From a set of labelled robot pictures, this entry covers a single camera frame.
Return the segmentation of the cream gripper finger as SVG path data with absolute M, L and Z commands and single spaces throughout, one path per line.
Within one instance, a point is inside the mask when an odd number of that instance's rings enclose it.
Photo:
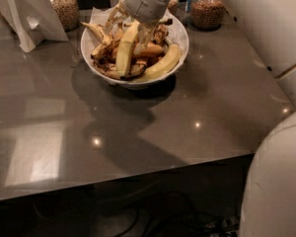
M 148 42 L 151 40 L 156 27 L 156 23 L 137 23 L 137 38 L 134 48 L 135 54 L 139 54 L 143 49 L 147 47 Z
M 105 33 L 108 34 L 114 25 L 122 23 L 128 18 L 128 12 L 125 7 L 125 0 L 118 0 L 117 4 L 112 8 L 110 15 L 105 23 Z

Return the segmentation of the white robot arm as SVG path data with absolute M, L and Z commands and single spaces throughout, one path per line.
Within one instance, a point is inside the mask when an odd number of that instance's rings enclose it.
M 296 0 L 222 0 L 257 54 L 249 65 L 233 41 L 212 55 L 191 37 L 176 75 L 185 100 L 142 139 L 123 117 L 107 154 L 131 173 L 196 164 L 221 153 L 255 154 L 244 191 L 240 237 L 296 237 Z

